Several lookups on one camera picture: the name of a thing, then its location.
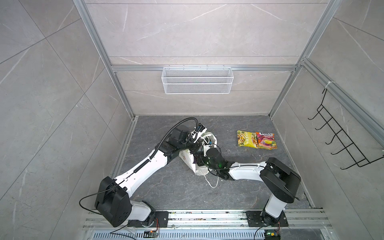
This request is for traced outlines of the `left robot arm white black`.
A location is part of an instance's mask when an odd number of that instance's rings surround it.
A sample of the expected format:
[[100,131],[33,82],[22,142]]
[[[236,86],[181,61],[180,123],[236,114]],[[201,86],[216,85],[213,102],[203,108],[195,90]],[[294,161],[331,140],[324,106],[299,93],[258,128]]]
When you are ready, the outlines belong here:
[[132,169],[113,179],[105,177],[101,181],[94,194],[94,213],[102,215],[113,227],[122,225],[125,220],[139,221],[150,226],[155,219],[155,209],[145,201],[132,201],[131,196],[150,176],[178,157],[181,151],[198,150],[198,140],[206,130],[195,117],[175,124],[154,150]]

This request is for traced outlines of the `white paper gift bag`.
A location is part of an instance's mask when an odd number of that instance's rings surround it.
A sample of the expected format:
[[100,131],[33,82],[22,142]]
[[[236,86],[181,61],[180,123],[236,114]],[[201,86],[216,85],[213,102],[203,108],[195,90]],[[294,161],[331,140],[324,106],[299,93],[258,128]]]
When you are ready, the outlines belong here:
[[[217,138],[210,132],[204,133],[199,139],[204,140],[205,142],[212,142],[212,148],[216,147]],[[212,189],[215,189],[219,183],[219,177],[217,177],[217,182],[215,186],[212,186],[208,181],[206,175],[210,173],[210,170],[204,163],[204,156],[196,156],[189,154],[187,150],[183,150],[179,153],[179,157],[183,160],[183,162],[194,172],[197,176],[203,176],[206,182]]]

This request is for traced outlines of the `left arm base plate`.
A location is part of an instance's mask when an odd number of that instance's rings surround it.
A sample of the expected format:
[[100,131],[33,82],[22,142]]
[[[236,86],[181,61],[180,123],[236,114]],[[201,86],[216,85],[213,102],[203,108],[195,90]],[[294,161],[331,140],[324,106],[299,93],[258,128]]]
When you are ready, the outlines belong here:
[[169,221],[169,212],[167,211],[156,211],[151,213],[144,221],[129,220],[128,227],[136,228],[166,228]]

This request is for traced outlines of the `Fox's fruits candy packet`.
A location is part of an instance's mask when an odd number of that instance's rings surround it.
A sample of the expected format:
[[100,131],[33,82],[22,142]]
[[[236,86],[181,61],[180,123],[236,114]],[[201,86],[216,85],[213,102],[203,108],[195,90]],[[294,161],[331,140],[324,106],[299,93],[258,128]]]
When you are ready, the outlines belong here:
[[278,148],[274,134],[259,132],[256,132],[256,134],[259,149],[274,150]]

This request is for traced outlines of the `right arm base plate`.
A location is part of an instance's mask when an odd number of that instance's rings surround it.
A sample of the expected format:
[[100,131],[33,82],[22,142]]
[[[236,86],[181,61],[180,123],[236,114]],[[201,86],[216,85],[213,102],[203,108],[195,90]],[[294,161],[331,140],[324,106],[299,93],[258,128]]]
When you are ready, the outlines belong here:
[[285,212],[281,212],[280,216],[274,218],[265,211],[246,211],[246,220],[249,227],[288,227],[288,220]]

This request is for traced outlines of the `yellow green snack packet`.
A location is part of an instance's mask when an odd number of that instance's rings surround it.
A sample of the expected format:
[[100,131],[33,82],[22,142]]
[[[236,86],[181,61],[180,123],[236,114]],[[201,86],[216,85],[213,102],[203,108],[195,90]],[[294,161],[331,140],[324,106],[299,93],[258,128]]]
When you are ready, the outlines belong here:
[[256,132],[237,131],[239,147],[259,148]]

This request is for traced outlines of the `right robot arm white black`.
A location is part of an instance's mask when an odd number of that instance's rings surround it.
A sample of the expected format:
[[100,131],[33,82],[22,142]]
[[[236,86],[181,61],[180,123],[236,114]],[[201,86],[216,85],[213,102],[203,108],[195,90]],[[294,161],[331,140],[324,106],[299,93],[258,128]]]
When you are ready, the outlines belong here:
[[215,176],[223,180],[263,182],[272,193],[261,213],[264,225],[278,223],[286,205],[298,199],[296,194],[301,183],[300,175],[277,158],[255,164],[242,164],[226,161],[217,148],[210,148],[199,163],[204,164],[209,171],[215,171]]

